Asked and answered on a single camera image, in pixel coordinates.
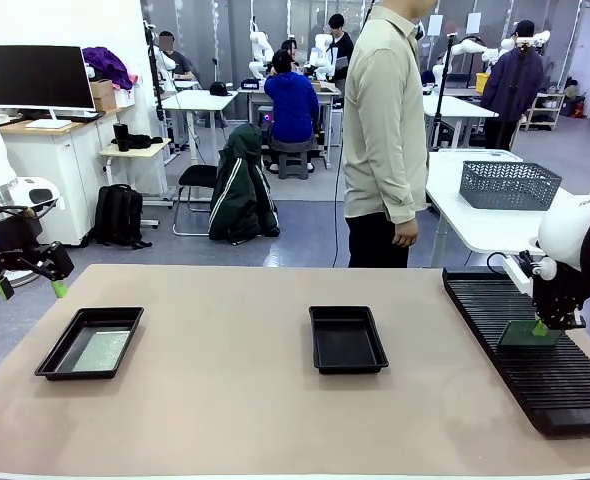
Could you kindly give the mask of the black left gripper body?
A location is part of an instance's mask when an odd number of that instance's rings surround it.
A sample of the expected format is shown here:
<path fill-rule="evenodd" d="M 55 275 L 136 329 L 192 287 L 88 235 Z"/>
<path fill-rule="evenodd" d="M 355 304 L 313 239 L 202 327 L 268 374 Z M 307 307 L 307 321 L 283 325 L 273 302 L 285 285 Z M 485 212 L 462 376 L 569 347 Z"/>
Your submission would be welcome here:
<path fill-rule="evenodd" d="M 0 262 L 3 265 L 36 265 L 41 261 L 37 236 L 41 224 L 32 208 L 0 206 Z"/>

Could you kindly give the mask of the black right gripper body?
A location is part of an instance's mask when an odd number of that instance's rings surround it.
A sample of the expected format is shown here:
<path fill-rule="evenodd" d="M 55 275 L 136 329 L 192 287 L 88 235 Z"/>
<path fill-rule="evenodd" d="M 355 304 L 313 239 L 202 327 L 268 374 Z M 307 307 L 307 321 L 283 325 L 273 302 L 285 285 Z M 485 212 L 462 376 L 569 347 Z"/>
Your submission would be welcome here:
<path fill-rule="evenodd" d="M 540 320 L 582 320 L 583 275 L 562 262 L 533 262 L 532 299 Z"/>

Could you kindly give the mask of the person's bare hand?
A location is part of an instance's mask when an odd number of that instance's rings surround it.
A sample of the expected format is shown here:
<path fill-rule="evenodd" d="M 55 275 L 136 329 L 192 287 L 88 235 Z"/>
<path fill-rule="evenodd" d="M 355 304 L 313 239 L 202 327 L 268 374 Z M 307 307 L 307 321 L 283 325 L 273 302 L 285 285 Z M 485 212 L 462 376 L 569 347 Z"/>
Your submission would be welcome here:
<path fill-rule="evenodd" d="M 394 237 L 392 243 L 401 248 L 413 246 L 419 235 L 419 226 L 415 219 L 394 226 Z"/>

